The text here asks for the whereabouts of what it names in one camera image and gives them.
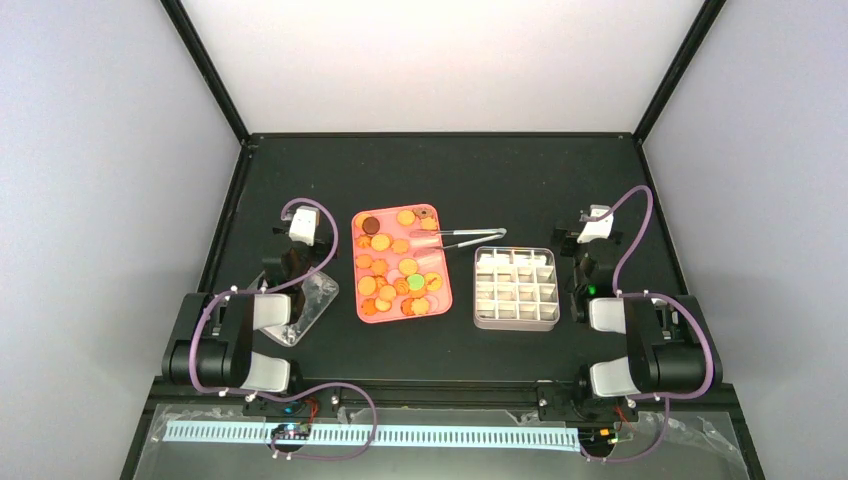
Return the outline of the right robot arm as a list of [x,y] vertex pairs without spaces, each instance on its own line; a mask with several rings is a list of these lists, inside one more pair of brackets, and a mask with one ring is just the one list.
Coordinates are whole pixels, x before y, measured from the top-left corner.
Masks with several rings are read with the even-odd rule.
[[692,399],[722,382],[721,359],[694,296],[614,289],[619,233],[588,240],[557,226],[552,243],[572,263],[572,319],[626,346],[617,359],[580,367],[579,398]]

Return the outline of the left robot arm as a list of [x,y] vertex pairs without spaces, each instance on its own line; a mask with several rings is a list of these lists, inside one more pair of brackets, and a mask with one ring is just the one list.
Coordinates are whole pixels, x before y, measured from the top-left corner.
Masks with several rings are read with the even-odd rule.
[[219,303],[211,293],[184,297],[162,359],[166,381],[218,391],[287,390],[294,364],[256,352],[254,335],[293,347],[317,321],[338,293],[337,283],[315,266],[334,255],[335,237],[283,226],[274,228],[273,238],[247,292]]

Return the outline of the metal serving tongs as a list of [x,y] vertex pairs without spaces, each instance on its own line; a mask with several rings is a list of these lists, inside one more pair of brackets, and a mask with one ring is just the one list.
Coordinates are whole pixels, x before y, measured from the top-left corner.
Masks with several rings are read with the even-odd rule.
[[502,239],[506,228],[456,229],[456,230],[412,230],[410,245],[416,257],[445,250],[457,250]]

